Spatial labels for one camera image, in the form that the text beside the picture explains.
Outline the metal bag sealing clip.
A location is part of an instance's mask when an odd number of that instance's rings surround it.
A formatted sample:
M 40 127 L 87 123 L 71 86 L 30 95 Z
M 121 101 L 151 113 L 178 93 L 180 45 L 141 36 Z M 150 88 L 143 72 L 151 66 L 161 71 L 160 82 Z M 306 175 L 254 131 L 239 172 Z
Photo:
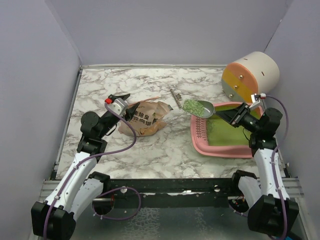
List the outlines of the metal bag sealing clip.
M 182 106 L 182 104 L 181 104 L 181 100 L 182 100 L 181 95 L 180 95 L 179 93 L 176 94 L 175 91 L 174 91 L 172 88 L 170 88 L 169 91 L 170 91 L 170 93 L 171 93 L 171 95 L 172 95 L 172 97 L 173 97 L 173 99 L 174 99 L 177 107 L 178 107 L 179 109 L 182 109 L 183 106 Z

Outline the grey metal litter scoop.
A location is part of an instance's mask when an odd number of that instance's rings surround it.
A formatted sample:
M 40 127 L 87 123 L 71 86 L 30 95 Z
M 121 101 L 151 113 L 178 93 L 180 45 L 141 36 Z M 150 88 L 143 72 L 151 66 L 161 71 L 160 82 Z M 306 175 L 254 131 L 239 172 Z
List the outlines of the grey metal litter scoop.
M 204 100 L 187 99 L 182 109 L 198 118 L 208 119 L 215 114 L 215 107 L 212 103 Z

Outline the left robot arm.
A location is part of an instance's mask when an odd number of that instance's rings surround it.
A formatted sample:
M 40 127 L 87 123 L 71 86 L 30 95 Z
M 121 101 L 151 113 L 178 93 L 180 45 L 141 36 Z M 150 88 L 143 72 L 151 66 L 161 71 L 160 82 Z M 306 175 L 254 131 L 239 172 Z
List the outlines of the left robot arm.
M 66 174 L 42 202 L 31 208 L 33 234 L 45 240 L 69 240 L 83 211 L 97 197 L 106 197 L 111 190 L 110 177 L 101 173 L 89 175 L 105 151 L 104 136 L 110 135 L 119 121 L 126 125 L 135 115 L 139 103 L 128 105 L 125 95 L 109 95 L 104 101 L 107 111 L 99 116 L 88 111 L 81 117 L 82 133 L 74 159 Z

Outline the cat litter bag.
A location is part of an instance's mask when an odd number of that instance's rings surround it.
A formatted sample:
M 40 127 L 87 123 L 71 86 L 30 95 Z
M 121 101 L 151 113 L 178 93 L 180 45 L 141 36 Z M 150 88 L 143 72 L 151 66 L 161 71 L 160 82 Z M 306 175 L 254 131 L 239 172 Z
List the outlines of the cat litter bag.
M 127 121 L 134 129 L 137 137 L 152 136 L 167 125 L 164 117 L 171 112 L 173 108 L 158 99 L 159 97 L 152 97 L 141 100 L 138 108 L 134 112 L 132 120 Z

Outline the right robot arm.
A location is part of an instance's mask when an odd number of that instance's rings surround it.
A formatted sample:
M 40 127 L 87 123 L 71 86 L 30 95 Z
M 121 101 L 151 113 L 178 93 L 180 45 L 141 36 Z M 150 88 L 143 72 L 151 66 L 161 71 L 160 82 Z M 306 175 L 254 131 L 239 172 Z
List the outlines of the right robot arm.
M 248 144 L 258 167 L 259 179 L 252 173 L 238 170 L 229 184 L 234 195 L 243 194 L 245 197 L 249 207 L 249 229 L 284 240 L 298 216 L 299 206 L 290 199 L 279 168 L 279 146 L 275 133 L 282 113 L 270 107 L 260 118 L 256 118 L 251 115 L 251 106 L 242 103 L 215 114 L 231 126 L 243 127 L 250 132 Z

